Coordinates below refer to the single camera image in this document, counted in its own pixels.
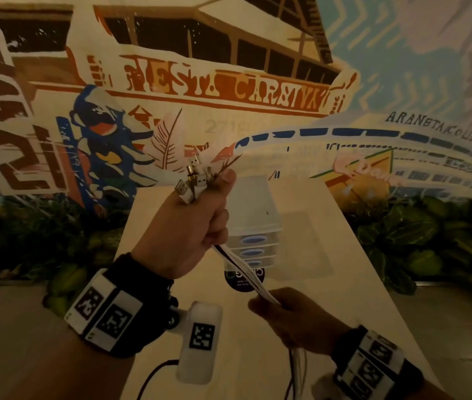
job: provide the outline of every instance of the right hand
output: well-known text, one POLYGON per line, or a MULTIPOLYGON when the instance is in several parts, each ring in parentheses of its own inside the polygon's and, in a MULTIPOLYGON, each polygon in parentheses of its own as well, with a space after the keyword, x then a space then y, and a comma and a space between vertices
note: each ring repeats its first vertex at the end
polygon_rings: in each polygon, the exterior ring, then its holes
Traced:
POLYGON ((290 349, 330 355, 339 337, 351 329, 293 288, 275 289, 271 295, 281 306, 258 296, 249 301, 249 309, 266 320, 290 349))

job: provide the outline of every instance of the table surface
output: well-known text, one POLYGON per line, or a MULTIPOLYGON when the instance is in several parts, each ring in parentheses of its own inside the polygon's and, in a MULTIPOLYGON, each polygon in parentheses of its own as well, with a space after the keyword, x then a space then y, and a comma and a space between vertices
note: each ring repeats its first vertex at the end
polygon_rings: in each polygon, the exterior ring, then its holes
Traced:
MULTIPOLYGON (((425 377, 439 385, 325 183, 282 179, 271 181, 269 187, 283 231, 276 263, 266 268, 266 289, 291 286, 344 322, 374 329, 402 347, 425 377)), ((171 191, 170 187, 138 189, 118 254, 134 247, 171 191)), ((247 309, 255 294, 228 286, 216 253, 209 250, 192 272, 176 280, 172 294, 183 309, 195 300, 223 306, 213 378, 204 386, 182 384, 176 379, 176 367, 166 366, 153 377, 143 398, 283 398, 290 380, 288 352, 266 322, 247 309)), ((121 398, 136 399, 149 373, 167 359, 178 358, 181 345, 181 337, 170 333, 147 345, 136 356, 121 398)), ((310 386, 333 370, 330 358, 308 353, 304 398, 311 399, 310 386)))

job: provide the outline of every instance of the left hand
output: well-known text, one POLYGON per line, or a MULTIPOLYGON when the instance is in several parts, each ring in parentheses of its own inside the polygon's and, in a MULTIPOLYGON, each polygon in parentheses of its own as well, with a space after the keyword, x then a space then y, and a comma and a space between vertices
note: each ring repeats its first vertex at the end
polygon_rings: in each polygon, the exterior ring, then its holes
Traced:
POLYGON ((208 248, 227 242, 225 206, 235 182, 236 173, 227 168, 189 205, 172 192, 131 251, 132 257, 164 278, 186 275, 208 248))

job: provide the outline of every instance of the wrist-mounted device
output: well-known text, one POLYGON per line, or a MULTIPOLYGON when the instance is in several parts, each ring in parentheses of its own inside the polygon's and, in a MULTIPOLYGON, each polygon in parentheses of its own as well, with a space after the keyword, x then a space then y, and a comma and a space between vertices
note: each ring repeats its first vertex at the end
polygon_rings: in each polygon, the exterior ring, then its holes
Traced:
POLYGON ((86 342, 127 358, 178 324, 172 285, 124 254, 93 277, 64 320, 86 342))
POLYGON ((334 383, 353 400, 401 400, 424 382, 397 345, 363 326, 344 334, 331 357, 334 383))

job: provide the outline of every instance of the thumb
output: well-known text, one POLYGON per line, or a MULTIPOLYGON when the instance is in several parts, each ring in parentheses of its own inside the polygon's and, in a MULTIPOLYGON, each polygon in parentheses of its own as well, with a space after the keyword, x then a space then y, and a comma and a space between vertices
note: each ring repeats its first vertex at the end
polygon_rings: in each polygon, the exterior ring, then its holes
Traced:
POLYGON ((289 324, 292 318, 290 311, 283 309, 278 304, 268 302, 260 296, 249 300, 248 307, 253 313, 273 324, 289 324))

